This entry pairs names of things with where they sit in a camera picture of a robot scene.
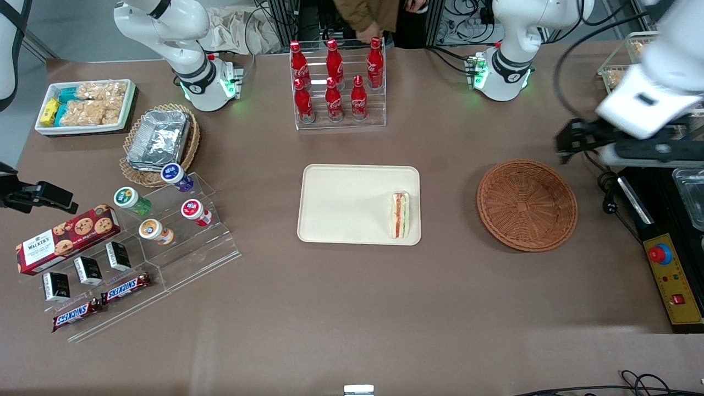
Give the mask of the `person right hand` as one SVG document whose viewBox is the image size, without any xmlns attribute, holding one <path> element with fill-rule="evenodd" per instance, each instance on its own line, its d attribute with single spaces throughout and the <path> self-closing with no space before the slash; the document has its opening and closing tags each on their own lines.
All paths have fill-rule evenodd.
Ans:
<svg viewBox="0 0 704 396">
<path fill-rule="evenodd" d="M 375 21 L 372 21 L 367 28 L 355 30 L 355 37 L 362 43 L 371 43 L 374 37 L 384 37 L 384 30 Z"/>
</svg>

